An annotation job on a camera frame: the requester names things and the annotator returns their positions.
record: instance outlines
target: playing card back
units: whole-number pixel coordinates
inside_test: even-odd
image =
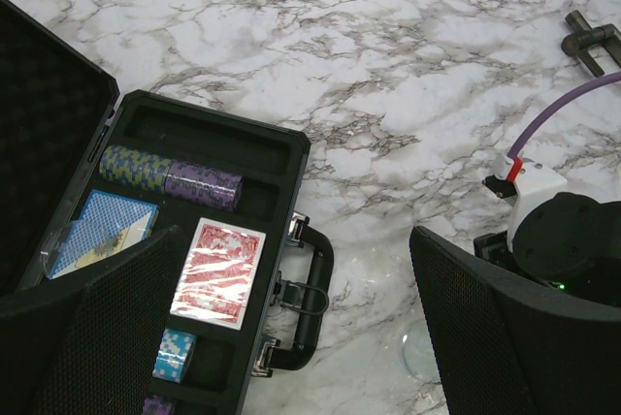
[[[199,220],[171,313],[239,330],[265,234]]]
[[[67,247],[54,263],[49,278],[92,265],[146,239],[158,213],[157,205],[92,190],[78,219],[84,222],[72,228]],[[110,252],[102,250],[106,237],[110,237]]]

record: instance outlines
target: case lid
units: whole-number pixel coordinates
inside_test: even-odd
[[[0,293],[12,292],[118,97],[116,81],[0,0]]]

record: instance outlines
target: case handle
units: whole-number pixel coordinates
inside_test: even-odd
[[[314,246],[307,279],[310,287],[305,289],[302,299],[302,310],[312,312],[325,305],[324,294],[330,287],[334,268],[334,250],[327,237],[309,226],[304,227],[300,239]],[[322,318],[322,314],[301,313],[293,345],[290,349],[271,347],[265,367],[290,370],[303,368],[311,360],[317,348]]]

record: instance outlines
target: purple poker chip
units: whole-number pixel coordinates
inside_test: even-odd
[[[196,204],[233,211],[242,194],[242,177],[174,161],[166,176],[164,193]]]
[[[175,413],[175,402],[171,399],[164,399],[160,396],[149,396],[145,399],[143,415],[173,415]]]

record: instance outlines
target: marble surface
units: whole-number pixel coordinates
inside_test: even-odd
[[[564,16],[621,24],[621,0],[12,0],[142,88],[304,130],[312,153],[297,208],[337,265],[320,348],[302,371],[252,380],[244,414],[446,414],[441,386],[408,376],[398,341],[422,320],[408,253],[425,225],[470,249],[505,227],[481,186],[552,100],[590,79],[560,50]],[[609,71],[615,66],[603,55]],[[526,155],[575,190],[619,193],[621,91],[560,112]],[[283,269],[305,276],[308,257]],[[295,317],[268,331],[292,339]]]

